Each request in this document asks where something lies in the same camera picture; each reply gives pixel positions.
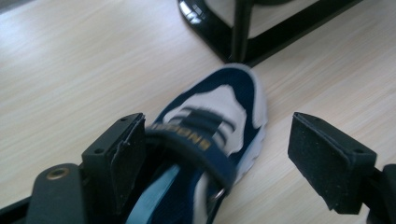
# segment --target shoe strap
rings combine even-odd
[[[173,123],[146,128],[148,145],[161,146],[207,172],[228,195],[236,179],[235,166],[205,133]]]

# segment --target wooden floor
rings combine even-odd
[[[265,27],[266,16],[253,25]],[[395,163],[395,22],[394,0],[363,0],[253,68],[267,94],[267,136],[216,223],[365,222],[365,207],[328,211],[289,160],[291,116],[350,134],[377,152],[378,169]],[[35,0],[0,14],[0,208],[30,195],[41,171],[81,163],[115,120],[144,112],[151,123],[222,65],[176,0]]]

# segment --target sneaker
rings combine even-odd
[[[146,129],[163,160],[127,223],[212,223],[259,155],[266,122],[262,85],[242,64],[184,91]]]

